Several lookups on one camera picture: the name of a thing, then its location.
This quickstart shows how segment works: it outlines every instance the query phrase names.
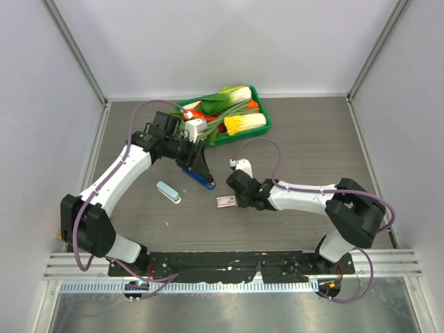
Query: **concrete floor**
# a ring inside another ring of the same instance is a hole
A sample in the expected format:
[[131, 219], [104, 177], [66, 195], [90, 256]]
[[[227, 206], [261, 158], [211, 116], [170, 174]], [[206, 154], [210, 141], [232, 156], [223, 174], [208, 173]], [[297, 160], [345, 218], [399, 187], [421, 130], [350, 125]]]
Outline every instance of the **concrete floor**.
[[[113, 103], [103, 137], [94, 179], [117, 158], [125, 145], [128, 121], [136, 102]], [[278, 179], [300, 185], [328, 185], [353, 178], [373, 191], [347, 103], [343, 97], [264, 99], [273, 128], [267, 137], [279, 142], [284, 153]], [[145, 107], [135, 120], [142, 130], [157, 110]], [[112, 213], [116, 231], [155, 251], [297, 250], [315, 249], [325, 233], [333, 231], [324, 216], [297, 211], [258, 212], [253, 208], [216, 208], [216, 197], [228, 196], [228, 160], [241, 142], [206, 150], [210, 172], [217, 183], [209, 191], [186, 176], [173, 160], [158, 160], [123, 195]], [[271, 177], [277, 162], [275, 148], [253, 142], [243, 157], [259, 181]], [[176, 189], [182, 202], [174, 205], [155, 187], [163, 180]], [[373, 248], [391, 248], [387, 233]]]

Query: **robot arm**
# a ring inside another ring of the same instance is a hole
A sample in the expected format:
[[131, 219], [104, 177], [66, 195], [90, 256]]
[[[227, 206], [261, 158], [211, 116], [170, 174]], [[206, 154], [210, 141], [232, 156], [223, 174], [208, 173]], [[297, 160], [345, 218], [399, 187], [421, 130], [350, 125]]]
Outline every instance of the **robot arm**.
[[[327, 190], [354, 189], [365, 191], [354, 180], [343, 178], [337, 185], [304, 186], [286, 182], [273, 184], [271, 179], [260, 183], [253, 178], [248, 160], [230, 163], [235, 171], [227, 185], [236, 193], [239, 207], [257, 210], [302, 210], [328, 216], [336, 230], [323, 237], [314, 260], [320, 270], [326, 271], [355, 247], [370, 248], [384, 218], [386, 209], [379, 202], [352, 194], [324, 193]], [[314, 190], [317, 193], [290, 191], [289, 188]]]
[[[197, 173], [208, 183], [213, 182], [204, 156], [204, 142], [178, 136], [177, 117], [157, 112], [147, 132], [137, 131], [131, 137], [128, 157], [123, 160], [126, 146], [108, 170], [88, 189], [75, 197], [66, 195], [60, 204], [62, 239], [72, 244], [74, 221], [80, 207], [93, 192], [78, 228], [78, 247], [96, 257], [111, 257], [133, 264], [138, 271], [146, 268], [148, 251], [145, 246], [117, 234], [109, 216], [125, 191], [144, 171], [162, 157], [174, 159], [176, 164]], [[116, 165], [120, 168], [110, 176]], [[98, 184], [108, 181], [96, 190]]]

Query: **white panel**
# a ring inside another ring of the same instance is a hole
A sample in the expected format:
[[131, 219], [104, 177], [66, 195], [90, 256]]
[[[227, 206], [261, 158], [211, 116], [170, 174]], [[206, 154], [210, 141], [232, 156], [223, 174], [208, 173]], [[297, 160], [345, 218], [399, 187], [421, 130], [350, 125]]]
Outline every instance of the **white panel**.
[[396, 0], [57, 0], [104, 94], [349, 92]]
[[0, 2], [0, 44], [0, 326], [29, 332], [101, 106], [40, 1]]
[[412, 1], [355, 100], [400, 243], [415, 250], [441, 312], [443, 12], [442, 1]]

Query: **light blue eraser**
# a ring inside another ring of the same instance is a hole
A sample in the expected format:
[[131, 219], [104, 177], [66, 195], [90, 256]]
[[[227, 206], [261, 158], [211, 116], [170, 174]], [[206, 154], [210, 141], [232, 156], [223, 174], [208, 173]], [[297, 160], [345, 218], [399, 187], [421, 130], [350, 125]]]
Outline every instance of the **light blue eraser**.
[[164, 182], [158, 182], [156, 184], [156, 187], [159, 191], [162, 192], [168, 199], [172, 200], [173, 202], [177, 202], [180, 200], [179, 193], [172, 187], [168, 186]]

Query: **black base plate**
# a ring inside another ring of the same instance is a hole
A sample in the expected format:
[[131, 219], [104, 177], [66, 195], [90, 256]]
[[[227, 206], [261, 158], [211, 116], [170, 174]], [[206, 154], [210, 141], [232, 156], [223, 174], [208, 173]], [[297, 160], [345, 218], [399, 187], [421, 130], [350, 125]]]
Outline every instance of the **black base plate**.
[[[344, 275], [355, 274], [350, 253], [339, 263]], [[304, 275], [337, 274], [336, 268], [327, 273], [318, 270], [313, 253], [304, 251], [157, 252], [150, 254], [150, 265], [154, 278], [177, 273], [174, 282], [180, 283], [247, 283], [258, 271], [264, 283], [306, 282]], [[129, 276], [117, 265], [110, 266], [108, 275]]]

